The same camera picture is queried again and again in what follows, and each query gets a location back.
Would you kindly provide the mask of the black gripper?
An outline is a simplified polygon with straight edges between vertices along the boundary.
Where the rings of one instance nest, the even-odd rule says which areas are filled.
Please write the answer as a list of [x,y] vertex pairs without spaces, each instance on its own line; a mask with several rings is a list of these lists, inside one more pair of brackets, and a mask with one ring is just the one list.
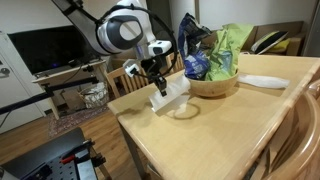
[[147,60],[142,60],[140,63],[143,72],[141,76],[149,82],[157,83],[160,94],[165,97],[167,95],[167,81],[162,75],[161,69],[165,67],[165,56],[159,55]]

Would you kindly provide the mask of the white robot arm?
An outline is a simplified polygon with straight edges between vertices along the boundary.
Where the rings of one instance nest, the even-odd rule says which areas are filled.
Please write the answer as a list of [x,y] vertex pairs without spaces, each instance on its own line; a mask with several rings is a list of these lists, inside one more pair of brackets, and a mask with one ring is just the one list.
[[51,1],[95,53],[108,56],[133,49],[136,57],[123,64],[126,74],[147,78],[162,96],[167,95],[167,72],[160,72],[155,58],[174,48],[176,41],[166,23],[147,9],[145,0],[120,0],[100,18],[89,14],[82,0]]

